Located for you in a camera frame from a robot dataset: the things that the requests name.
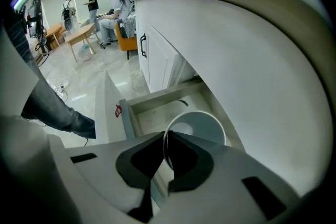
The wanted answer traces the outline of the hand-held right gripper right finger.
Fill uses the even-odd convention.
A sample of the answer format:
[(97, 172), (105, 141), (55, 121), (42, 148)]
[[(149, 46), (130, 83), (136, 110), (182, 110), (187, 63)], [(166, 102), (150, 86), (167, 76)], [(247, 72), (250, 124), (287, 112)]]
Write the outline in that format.
[(299, 201), (285, 180), (235, 148), (170, 131), (163, 155), (174, 179), (156, 224), (266, 224)]

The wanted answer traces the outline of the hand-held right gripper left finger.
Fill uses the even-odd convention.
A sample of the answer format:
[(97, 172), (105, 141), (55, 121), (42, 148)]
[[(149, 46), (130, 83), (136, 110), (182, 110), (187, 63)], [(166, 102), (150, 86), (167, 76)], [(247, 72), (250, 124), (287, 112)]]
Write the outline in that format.
[(154, 182), (163, 161), (163, 133), (129, 140), (68, 148), (67, 154), (84, 180), (106, 202), (148, 223), (164, 202)]

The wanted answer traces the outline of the white paper cup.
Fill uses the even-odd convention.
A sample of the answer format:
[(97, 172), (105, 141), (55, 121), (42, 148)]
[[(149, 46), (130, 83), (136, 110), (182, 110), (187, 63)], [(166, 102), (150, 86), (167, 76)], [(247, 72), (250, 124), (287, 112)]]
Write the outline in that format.
[(168, 155), (169, 131), (199, 137), (220, 145), (226, 145), (224, 128), (215, 116), (201, 110), (183, 112), (170, 122), (163, 134), (163, 156), (171, 170), (173, 170), (173, 164)]

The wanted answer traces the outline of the white drawer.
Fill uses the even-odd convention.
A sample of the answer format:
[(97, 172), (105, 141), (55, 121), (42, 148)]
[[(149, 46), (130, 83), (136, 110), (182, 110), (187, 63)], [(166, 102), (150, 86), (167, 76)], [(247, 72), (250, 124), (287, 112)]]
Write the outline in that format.
[[(177, 99), (186, 101), (189, 106), (186, 107)], [(122, 113), (118, 118), (114, 114), (116, 105), (122, 106)], [(100, 144), (108, 144), (160, 133), (179, 114), (196, 110), (209, 112), (221, 122), (227, 146), (245, 151), (227, 113), (201, 78), (196, 77), (165, 90), (126, 100), (104, 71), (96, 88), (97, 140)]]

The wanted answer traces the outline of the person's grey jeans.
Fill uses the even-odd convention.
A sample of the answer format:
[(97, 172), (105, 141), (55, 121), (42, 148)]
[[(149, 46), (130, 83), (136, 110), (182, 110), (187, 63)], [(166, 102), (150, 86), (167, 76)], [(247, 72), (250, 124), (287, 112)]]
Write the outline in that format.
[(18, 16), (11, 13), (4, 17), (3, 23), (16, 51), (39, 79), (25, 103), (23, 117), (86, 139), (95, 139), (94, 120), (66, 105), (40, 72)]

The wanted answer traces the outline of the white power strip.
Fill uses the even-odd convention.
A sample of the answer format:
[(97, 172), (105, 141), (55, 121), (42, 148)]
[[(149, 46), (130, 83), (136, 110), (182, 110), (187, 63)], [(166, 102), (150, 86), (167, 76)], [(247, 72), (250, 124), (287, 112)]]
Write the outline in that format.
[(69, 86), (69, 81), (65, 80), (63, 81), (58, 87), (57, 87), (57, 92), (63, 93)]

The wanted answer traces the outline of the white vanity cabinet with sink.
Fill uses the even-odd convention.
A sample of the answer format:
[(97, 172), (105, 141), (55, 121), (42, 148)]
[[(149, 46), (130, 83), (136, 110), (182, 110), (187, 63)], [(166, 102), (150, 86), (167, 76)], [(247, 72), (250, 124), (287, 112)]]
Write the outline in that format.
[(247, 154), (299, 195), (336, 135), (336, 35), (321, 0), (135, 0), (201, 76)]

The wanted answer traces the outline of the wooden side table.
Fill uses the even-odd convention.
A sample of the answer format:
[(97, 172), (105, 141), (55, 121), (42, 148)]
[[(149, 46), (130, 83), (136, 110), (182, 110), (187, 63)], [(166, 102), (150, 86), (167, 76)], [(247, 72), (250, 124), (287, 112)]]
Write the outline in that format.
[(57, 23), (46, 30), (47, 45), (51, 50), (60, 47), (61, 43), (64, 41), (63, 34), (65, 32), (66, 30), (61, 23)]
[(72, 46), (75, 45), (78, 42), (85, 41), (87, 43), (87, 45), (89, 46), (90, 52), (93, 55), (96, 53), (94, 48), (92, 47), (90, 41), (89, 41), (89, 38), (90, 38), (91, 34), (94, 34), (96, 36), (96, 38), (99, 39), (94, 23), (81, 27), (74, 34), (65, 38), (65, 42), (69, 45), (70, 51), (72, 53), (72, 56), (73, 56), (75, 62), (77, 62), (77, 58), (76, 58), (76, 55), (73, 51)]

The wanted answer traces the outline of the black white striped blanket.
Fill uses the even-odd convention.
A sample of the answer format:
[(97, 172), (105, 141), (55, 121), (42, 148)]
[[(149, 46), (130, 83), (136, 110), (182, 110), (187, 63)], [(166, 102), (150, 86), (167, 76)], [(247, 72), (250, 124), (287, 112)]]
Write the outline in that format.
[(118, 20), (118, 26), (122, 38), (135, 37), (137, 34), (135, 14), (131, 14), (127, 18)]

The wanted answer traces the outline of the white black wheeled device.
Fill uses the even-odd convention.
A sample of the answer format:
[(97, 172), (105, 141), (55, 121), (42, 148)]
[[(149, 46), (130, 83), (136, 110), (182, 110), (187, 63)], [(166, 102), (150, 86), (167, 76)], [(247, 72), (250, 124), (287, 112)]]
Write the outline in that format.
[(65, 0), (62, 4), (61, 19), (64, 21), (66, 31), (71, 34), (76, 30), (76, 9), (71, 0)]

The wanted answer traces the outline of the black equipment stand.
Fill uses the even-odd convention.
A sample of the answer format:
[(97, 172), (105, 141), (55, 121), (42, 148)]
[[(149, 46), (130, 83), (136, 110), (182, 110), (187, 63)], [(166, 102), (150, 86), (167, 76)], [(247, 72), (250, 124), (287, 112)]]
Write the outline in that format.
[(51, 50), (47, 45), (47, 30), (43, 23), (43, 11), (41, 0), (24, 0), (18, 14), (21, 17), (25, 34), (36, 39), (34, 50), (39, 54), (35, 59), (37, 66), (41, 67), (49, 58)]

